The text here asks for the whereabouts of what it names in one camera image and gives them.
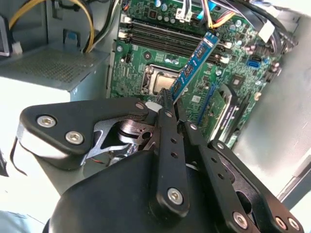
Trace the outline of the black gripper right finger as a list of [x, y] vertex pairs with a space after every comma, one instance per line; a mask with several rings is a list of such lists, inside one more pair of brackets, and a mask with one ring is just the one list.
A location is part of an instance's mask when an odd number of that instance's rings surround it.
[[208, 208], [219, 233], [302, 233], [296, 217], [219, 140], [206, 142], [188, 121], [182, 100], [175, 104], [186, 141], [187, 163], [195, 162], [207, 192]]

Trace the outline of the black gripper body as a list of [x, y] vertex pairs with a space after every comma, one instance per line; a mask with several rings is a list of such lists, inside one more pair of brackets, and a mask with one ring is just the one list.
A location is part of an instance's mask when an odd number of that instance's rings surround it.
[[159, 126], [158, 146], [75, 184], [58, 202], [47, 233], [218, 233], [180, 127]]

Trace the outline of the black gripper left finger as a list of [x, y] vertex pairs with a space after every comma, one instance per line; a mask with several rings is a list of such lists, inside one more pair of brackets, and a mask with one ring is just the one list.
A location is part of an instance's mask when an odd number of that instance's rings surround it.
[[18, 139], [34, 155], [61, 170], [76, 170], [103, 144], [114, 147], [111, 129], [127, 120], [135, 123], [155, 117], [146, 148], [90, 178], [60, 209], [73, 207], [82, 218], [117, 213], [132, 215], [148, 208], [160, 219], [184, 218], [190, 208], [182, 136], [177, 132], [174, 101], [163, 89], [158, 112], [135, 97], [83, 100], [35, 105], [19, 119]]

